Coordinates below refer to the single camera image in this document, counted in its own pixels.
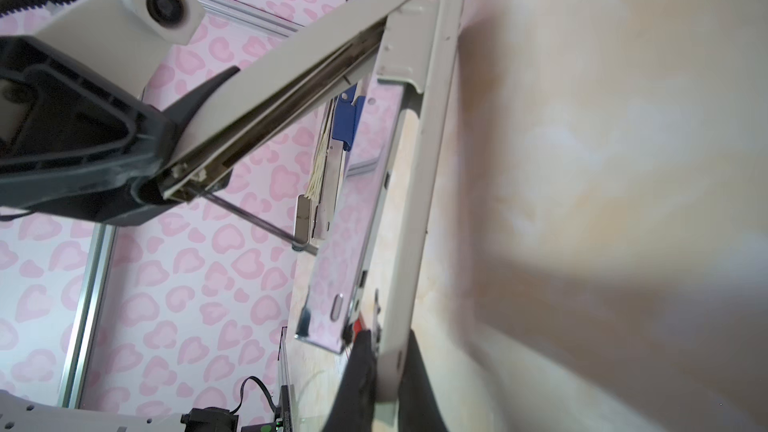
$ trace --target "wooden surface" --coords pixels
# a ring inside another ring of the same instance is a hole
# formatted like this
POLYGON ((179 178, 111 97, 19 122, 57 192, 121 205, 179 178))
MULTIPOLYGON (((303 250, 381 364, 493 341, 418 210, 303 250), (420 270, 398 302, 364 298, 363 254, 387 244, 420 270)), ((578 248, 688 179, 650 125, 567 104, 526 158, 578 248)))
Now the wooden surface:
MULTIPOLYGON (((764 430, 768 3, 466 11, 413 319, 448 426, 764 430)), ((305 418, 322 354, 293 376, 305 418)))

